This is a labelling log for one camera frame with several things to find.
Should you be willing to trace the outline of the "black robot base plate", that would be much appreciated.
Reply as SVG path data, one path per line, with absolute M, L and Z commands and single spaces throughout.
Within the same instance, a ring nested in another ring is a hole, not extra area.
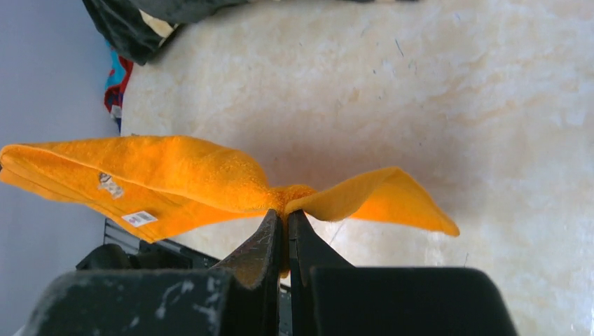
M 223 259 L 173 241 L 98 246 L 76 270 L 98 278 L 96 335 L 283 335 L 283 227 L 268 213 Z

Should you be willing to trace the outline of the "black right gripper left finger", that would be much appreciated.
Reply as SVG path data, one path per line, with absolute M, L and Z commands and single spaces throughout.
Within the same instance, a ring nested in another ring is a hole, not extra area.
M 209 268 L 116 244 L 90 252 L 43 292 L 23 335 L 277 335 L 283 224 L 258 229 Z

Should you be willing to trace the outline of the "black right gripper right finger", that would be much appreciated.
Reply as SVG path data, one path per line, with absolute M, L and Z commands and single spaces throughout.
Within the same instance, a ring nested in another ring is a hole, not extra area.
M 356 267 L 290 214 L 295 335 L 515 335 L 502 296 L 468 267 Z

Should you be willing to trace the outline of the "orange towel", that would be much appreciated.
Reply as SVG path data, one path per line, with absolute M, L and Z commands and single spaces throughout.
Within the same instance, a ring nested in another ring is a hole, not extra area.
M 395 223 L 456 237 L 454 221 L 398 167 L 348 178 L 325 190 L 271 186 L 250 155 L 190 136 L 126 136 L 11 144 L 1 181 L 47 200 L 82 204 L 147 242 L 204 225 L 264 215 L 287 221 Z

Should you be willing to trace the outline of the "red blue patterned towel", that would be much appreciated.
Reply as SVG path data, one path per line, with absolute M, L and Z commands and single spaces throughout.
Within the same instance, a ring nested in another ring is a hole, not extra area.
M 111 58 L 111 70 L 104 86 L 104 106 L 121 132 L 123 97 L 130 79 L 134 62 L 120 56 L 106 41 Z

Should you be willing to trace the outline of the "black floral blanket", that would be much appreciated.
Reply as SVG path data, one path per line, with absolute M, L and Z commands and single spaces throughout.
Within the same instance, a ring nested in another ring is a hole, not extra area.
M 85 1 L 142 74 L 385 73 L 420 49 L 430 1 Z

